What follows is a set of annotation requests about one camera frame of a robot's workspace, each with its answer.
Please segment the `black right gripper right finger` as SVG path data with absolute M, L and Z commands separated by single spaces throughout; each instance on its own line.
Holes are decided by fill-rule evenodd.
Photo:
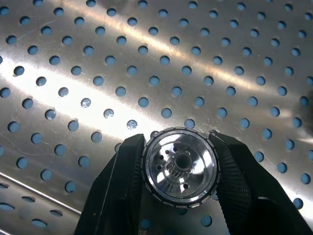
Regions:
M 244 143 L 215 131 L 209 140 L 218 157 L 217 196 L 230 235 L 313 235 L 279 182 Z

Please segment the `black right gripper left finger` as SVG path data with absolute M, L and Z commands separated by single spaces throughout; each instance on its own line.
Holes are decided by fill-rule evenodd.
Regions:
M 73 235 L 138 235 L 143 134 L 125 139 L 94 180 Z

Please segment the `metal rotor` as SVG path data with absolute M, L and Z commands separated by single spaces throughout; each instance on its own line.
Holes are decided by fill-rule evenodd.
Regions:
M 216 191 L 220 166 L 208 135 L 171 127 L 155 132 L 145 144 L 141 176 L 156 200 L 175 208 L 194 208 Z

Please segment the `perforated stainless steel tray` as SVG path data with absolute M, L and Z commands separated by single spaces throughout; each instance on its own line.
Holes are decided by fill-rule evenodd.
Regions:
M 0 235 L 73 235 L 132 135 L 245 143 L 313 229 L 313 0 L 0 0 Z

